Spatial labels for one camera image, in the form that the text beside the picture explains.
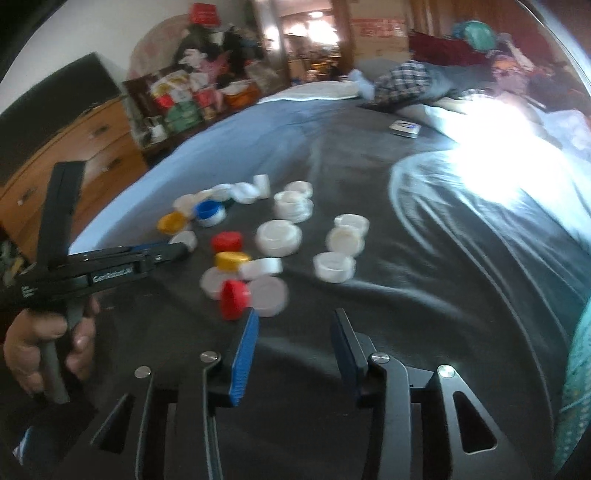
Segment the person's left hand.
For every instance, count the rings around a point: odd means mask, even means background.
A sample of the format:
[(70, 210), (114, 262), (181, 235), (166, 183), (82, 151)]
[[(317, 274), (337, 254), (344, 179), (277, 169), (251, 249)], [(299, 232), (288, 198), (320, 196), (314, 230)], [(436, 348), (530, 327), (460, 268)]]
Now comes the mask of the person's left hand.
[[(96, 326), (100, 304), (90, 297), (84, 316), (71, 333), (71, 350), (65, 364), (78, 380), (85, 381), (93, 369)], [(19, 386), (29, 395), (43, 393), (45, 378), (41, 373), (40, 345), (67, 333), (63, 316), (53, 312), (22, 310), (8, 328), (3, 354), (6, 366)]]

